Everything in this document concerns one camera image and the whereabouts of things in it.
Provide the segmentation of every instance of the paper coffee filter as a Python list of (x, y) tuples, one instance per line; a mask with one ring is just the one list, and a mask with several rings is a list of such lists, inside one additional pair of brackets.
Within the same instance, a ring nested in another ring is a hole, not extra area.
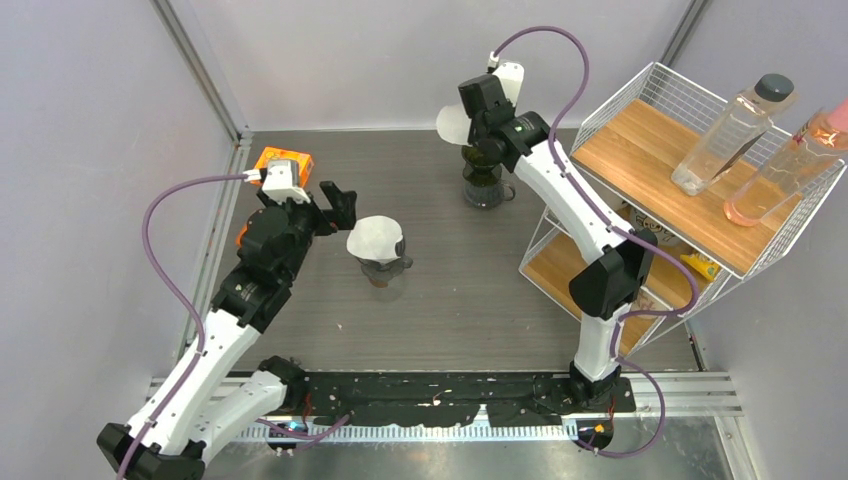
[(347, 251), (363, 260), (388, 263), (400, 258), (395, 245), (403, 239), (400, 224), (394, 219), (376, 215), (356, 221), (347, 237)]

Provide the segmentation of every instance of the gray floor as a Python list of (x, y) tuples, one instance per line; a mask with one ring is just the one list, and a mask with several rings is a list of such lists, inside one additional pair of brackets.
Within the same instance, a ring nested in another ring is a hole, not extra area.
[[(615, 420), (610, 451), (643, 445), (656, 419)], [(629, 460), (594, 457), (570, 442), (328, 444), (276, 457), (267, 445), (230, 444), (209, 466), (209, 480), (338, 479), (732, 479), (712, 417), (670, 418), (663, 438)]]
[[(518, 183), (516, 200), (495, 210), (468, 207), (458, 147), (433, 131), (260, 133), (250, 165), (268, 145), (313, 155), (319, 204), (318, 182), (333, 180), (359, 193), (360, 218), (400, 222), (415, 265), (376, 289), (345, 250), (346, 232), (316, 239), (291, 300), (237, 369), (271, 355), (312, 370), (567, 368), (579, 324), (518, 273), (544, 208), (528, 187)], [(236, 234), (259, 206), (254, 187), (242, 186), (222, 276), (237, 262)], [(695, 368), (683, 328), (633, 359), (651, 370)]]

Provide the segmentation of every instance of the bottle with pink liquid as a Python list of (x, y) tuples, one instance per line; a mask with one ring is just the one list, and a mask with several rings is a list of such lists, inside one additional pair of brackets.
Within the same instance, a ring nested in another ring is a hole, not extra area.
[(848, 100), (818, 112), (724, 203), (738, 225), (754, 226), (840, 158), (848, 158)]

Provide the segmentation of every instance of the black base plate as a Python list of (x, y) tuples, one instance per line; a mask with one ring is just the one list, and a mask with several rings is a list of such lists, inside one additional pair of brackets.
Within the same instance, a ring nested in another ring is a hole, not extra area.
[[(560, 425), (561, 416), (606, 413), (612, 398), (618, 412), (634, 412), (630, 381), (619, 378), (611, 396), (576, 405), (568, 375), (486, 372), (308, 372), (315, 423), (330, 425), (349, 414), (348, 425), (451, 427), (474, 421), (486, 405), (492, 427)], [(294, 414), (303, 413), (301, 406)]]

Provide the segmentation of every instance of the gray bottle cap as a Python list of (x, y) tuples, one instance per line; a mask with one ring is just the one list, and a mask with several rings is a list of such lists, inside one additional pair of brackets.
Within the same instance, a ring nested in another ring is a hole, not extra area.
[(795, 90), (792, 80), (779, 73), (769, 73), (754, 85), (754, 92), (763, 100), (782, 102)]

